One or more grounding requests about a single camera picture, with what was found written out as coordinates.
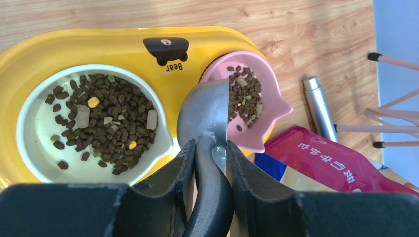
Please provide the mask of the pet food bag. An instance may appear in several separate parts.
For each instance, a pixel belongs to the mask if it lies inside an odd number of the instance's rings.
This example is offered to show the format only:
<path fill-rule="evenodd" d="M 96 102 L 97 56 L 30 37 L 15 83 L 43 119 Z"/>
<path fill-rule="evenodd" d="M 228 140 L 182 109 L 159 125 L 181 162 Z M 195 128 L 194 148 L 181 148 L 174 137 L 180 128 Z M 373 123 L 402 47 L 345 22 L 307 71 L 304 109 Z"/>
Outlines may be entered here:
<path fill-rule="evenodd" d="M 300 126 L 267 142 L 254 163 L 296 191 L 419 194 L 418 187 L 383 164 Z"/>

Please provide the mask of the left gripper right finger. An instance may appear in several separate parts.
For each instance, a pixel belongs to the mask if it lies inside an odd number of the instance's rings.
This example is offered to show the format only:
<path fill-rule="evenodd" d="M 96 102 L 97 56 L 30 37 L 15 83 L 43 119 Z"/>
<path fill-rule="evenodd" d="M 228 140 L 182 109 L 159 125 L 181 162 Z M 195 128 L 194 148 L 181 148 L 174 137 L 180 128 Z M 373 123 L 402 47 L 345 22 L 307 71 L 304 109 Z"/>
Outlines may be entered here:
<path fill-rule="evenodd" d="M 232 237 L 416 237 L 419 199 L 407 193 L 295 191 L 226 146 Z"/>

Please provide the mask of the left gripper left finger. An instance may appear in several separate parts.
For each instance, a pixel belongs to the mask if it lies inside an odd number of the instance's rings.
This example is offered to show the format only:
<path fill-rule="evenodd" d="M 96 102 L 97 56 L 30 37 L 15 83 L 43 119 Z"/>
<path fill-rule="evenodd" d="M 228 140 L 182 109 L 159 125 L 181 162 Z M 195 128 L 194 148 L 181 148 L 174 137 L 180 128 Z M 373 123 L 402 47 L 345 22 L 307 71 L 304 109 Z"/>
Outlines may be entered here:
<path fill-rule="evenodd" d="M 0 196 L 3 237 L 185 237 L 196 142 L 142 182 L 19 184 Z"/>

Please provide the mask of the metal scoop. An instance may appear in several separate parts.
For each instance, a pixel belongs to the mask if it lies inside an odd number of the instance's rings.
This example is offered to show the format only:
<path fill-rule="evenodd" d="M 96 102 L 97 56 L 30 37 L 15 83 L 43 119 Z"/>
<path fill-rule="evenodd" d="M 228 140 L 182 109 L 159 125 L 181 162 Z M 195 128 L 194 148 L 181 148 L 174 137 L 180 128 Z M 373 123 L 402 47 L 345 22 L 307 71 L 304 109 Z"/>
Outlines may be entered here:
<path fill-rule="evenodd" d="M 201 82 L 184 99 L 177 119 L 177 140 L 194 139 L 197 199 L 185 237 L 225 237 L 234 213 L 231 185 L 224 174 L 229 105 L 227 79 Z"/>

